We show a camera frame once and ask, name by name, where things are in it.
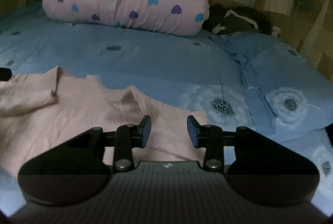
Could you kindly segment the pink knit cardigan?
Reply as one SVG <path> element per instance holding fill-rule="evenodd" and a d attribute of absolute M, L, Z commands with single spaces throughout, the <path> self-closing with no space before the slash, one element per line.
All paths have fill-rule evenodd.
<path fill-rule="evenodd" d="M 91 129 L 114 131 L 152 118 L 145 149 L 134 159 L 202 161 L 187 133 L 189 111 L 148 97 L 134 86 L 108 89 L 96 76 L 76 78 L 60 67 L 1 83 L 1 166 L 17 175 L 33 157 Z"/>

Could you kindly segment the blue dandelion pillow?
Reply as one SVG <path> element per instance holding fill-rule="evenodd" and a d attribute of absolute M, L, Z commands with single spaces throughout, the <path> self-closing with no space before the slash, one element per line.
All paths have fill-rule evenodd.
<path fill-rule="evenodd" d="M 238 64 L 259 133 L 289 140 L 332 125 L 332 83 L 289 44 L 251 32 L 210 38 Z"/>

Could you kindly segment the black white-trimmed garment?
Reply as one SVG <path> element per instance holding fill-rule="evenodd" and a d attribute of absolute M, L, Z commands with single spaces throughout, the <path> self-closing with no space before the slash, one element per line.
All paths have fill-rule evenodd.
<path fill-rule="evenodd" d="M 202 28 L 215 35 L 230 35 L 236 32 L 254 32 L 271 35 L 273 25 L 264 13 L 251 7 L 224 7 L 214 4 L 209 7 L 209 17 Z"/>

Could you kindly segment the blue dandelion bed sheet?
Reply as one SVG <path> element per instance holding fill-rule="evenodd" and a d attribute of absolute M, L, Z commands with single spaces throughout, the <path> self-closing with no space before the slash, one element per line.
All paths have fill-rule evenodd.
<path fill-rule="evenodd" d="M 76 77 L 97 75 L 111 89 L 132 85 L 169 105 L 204 110 L 210 123 L 227 131 L 255 128 L 240 68 L 211 35 L 178 37 L 53 20 L 36 3 L 1 19 L 1 65 L 14 73 L 62 66 Z M 321 175 L 314 203 L 332 213 L 332 146 L 326 130 L 289 140 L 268 135 L 314 161 Z"/>

